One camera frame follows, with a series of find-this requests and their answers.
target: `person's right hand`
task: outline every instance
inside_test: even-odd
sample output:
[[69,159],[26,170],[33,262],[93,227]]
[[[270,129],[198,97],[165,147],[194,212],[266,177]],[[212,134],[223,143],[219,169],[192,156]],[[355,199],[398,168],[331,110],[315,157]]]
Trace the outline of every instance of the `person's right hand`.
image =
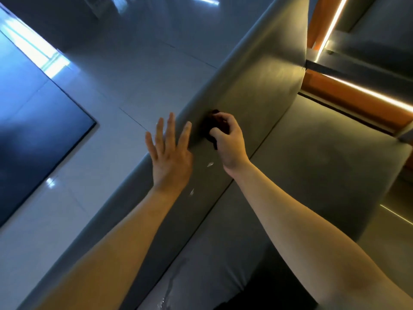
[[230,126],[230,134],[227,135],[214,127],[209,134],[216,139],[218,153],[224,165],[225,172],[234,177],[236,172],[243,166],[250,164],[245,152],[244,137],[235,117],[228,113],[219,112],[214,114],[227,121]]

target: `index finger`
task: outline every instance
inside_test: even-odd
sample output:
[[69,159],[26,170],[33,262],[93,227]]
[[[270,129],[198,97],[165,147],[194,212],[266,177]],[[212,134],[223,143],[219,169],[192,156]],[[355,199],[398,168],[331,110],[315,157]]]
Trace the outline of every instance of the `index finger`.
[[241,130],[240,125],[238,125],[237,120],[232,114],[219,112],[214,114],[214,116],[221,117],[227,121],[228,125],[230,126],[230,133],[237,129]]
[[192,124],[191,122],[186,122],[183,131],[181,133],[181,136],[179,137],[178,140],[178,148],[181,150],[187,150],[188,149],[188,144],[189,144],[189,135],[191,134],[191,128]]

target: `person's left hand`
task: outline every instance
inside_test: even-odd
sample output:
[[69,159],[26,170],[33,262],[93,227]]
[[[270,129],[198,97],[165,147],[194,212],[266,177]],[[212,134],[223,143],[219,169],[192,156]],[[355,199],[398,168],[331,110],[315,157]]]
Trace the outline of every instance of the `person's left hand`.
[[153,164],[154,188],[162,192],[180,194],[188,184],[192,173],[193,156],[188,151],[191,122],[187,122],[179,137],[175,140],[175,116],[169,114],[166,127],[165,142],[163,141],[163,118],[156,126],[155,145],[150,132],[145,134],[145,143]]

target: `forearm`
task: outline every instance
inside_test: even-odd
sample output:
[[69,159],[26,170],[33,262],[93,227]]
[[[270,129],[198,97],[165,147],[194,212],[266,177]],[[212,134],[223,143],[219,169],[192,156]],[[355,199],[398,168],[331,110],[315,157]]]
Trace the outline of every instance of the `forearm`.
[[75,264],[38,309],[118,309],[177,197],[153,188]]
[[252,164],[240,168],[234,179],[284,261],[317,302],[387,279],[350,238]]

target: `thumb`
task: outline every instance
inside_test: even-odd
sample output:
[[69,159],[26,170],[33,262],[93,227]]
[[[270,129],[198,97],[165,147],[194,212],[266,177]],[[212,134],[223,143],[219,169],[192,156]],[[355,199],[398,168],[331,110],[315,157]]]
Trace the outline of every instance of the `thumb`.
[[214,127],[213,129],[211,129],[209,131],[209,135],[211,135],[212,137],[214,137],[216,140],[221,139],[223,136],[225,136],[225,134],[217,127]]

